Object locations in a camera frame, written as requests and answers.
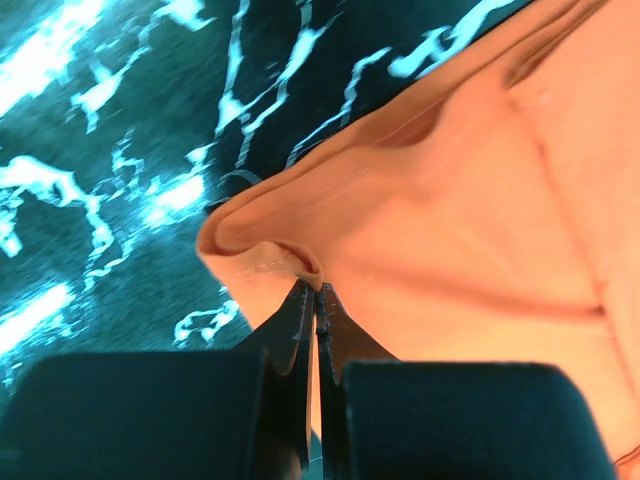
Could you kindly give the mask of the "orange t-shirt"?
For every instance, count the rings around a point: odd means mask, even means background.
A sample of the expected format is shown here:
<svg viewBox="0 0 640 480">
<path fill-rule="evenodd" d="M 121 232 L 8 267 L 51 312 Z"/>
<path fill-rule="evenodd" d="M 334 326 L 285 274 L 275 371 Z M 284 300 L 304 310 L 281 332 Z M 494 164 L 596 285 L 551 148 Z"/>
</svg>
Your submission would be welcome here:
<svg viewBox="0 0 640 480">
<path fill-rule="evenodd" d="M 197 251 L 252 326 L 304 279 L 403 360 L 560 367 L 637 478 L 638 3 L 532 3 L 218 207 Z"/>
</svg>

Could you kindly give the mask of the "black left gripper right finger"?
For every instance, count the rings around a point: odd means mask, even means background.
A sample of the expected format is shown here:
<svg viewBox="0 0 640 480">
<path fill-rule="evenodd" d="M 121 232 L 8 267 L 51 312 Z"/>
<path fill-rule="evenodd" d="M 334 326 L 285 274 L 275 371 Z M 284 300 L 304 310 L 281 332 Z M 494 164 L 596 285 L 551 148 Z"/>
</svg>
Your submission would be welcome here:
<svg viewBox="0 0 640 480">
<path fill-rule="evenodd" d="M 403 362 L 316 297 L 328 479 L 612 479 L 585 398 L 557 367 Z"/>
</svg>

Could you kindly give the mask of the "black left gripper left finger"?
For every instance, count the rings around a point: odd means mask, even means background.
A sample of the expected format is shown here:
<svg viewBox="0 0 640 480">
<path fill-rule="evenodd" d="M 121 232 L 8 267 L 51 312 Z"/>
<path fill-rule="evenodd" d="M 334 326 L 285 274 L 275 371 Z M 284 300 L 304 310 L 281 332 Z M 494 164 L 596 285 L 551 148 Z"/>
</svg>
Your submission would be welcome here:
<svg viewBox="0 0 640 480">
<path fill-rule="evenodd" d="M 24 377 L 1 425 L 5 479 L 298 479 L 310 460 L 315 294 L 230 349 L 74 353 Z"/>
</svg>

